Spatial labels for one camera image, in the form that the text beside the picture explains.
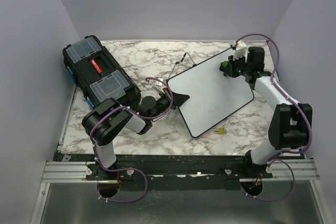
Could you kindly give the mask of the green black whiteboard eraser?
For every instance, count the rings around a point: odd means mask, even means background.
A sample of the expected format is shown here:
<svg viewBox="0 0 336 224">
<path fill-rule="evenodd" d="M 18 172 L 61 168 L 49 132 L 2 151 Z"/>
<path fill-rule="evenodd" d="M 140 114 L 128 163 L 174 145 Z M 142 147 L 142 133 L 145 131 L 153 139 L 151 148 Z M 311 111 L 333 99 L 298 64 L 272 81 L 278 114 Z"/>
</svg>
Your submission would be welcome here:
<svg viewBox="0 0 336 224">
<path fill-rule="evenodd" d="M 226 73 L 227 70 L 228 70 L 228 66 L 229 66 L 229 62 L 228 61 L 223 61 L 221 64 L 220 64 L 220 71 L 223 72 L 223 73 Z"/>
</svg>

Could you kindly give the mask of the white whiteboard black frame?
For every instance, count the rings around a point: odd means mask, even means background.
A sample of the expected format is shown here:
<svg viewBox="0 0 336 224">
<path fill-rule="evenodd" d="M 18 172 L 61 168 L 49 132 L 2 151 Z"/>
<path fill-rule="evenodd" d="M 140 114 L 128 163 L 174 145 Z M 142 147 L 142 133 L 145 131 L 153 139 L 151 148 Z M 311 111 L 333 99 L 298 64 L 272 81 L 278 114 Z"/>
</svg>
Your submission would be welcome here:
<svg viewBox="0 0 336 224">
<path fill-rule="evenodd" d="M 167 80 L 174 93 L 190 97 L 179 106 L 179 112 L 193 138 L 200 137 L 254 99 L 244 77 L 225 77 L 219 69 L 233 54 L 232 49 L 227 49 Z"/>
</svg>

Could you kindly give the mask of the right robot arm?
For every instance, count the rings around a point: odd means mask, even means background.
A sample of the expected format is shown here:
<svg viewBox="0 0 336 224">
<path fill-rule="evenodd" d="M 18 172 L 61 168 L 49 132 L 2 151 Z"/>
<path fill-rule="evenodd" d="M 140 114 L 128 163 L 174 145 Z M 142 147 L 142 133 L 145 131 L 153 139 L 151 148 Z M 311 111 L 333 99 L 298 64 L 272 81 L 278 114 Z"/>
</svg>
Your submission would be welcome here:
<svg viewBox="0 0 336 224">
<path fill-rule="evenodd" d="M 261 47 L 235 45 L 234 53 L 222 62 L 220 70 L 230 78 L 244 77 L 252 90 L 259 93 L 274 113 L 268 129 L 268 140 L 246 155 L 241 165 L 249 178 L 282 153 L 302 154 L 312 142 L 312 106 L 290 96 L 276 81 L 272 72 L 264 70 L 265 51 Z"/>
</svg>

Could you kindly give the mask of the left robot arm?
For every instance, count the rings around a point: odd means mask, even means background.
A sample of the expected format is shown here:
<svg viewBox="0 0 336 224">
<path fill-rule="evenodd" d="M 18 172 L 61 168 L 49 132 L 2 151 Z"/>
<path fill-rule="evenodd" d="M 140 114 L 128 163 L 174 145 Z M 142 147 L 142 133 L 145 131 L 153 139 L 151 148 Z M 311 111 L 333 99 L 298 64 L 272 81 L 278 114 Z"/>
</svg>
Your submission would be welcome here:
<svg viewBox="0 0 336 224">
<path fill-rule="evenodd" d="M 166 111 L 180 107 L 189 98 L 189 95 L 179 93 L 173 93 L 172 98 L 168 93 L 161 94 L 159 99 L 146 96 L 138 112 L 108 98 L 88 113 L 82 120 L 82 126 L 92 141 L 95 160 L 99 164 L 98 173 L 104 179 L 112 179 L 116 175 L 113 140 L 124 128 L 143 135 L 152 127 L 154 120 Z"/>
</svg>

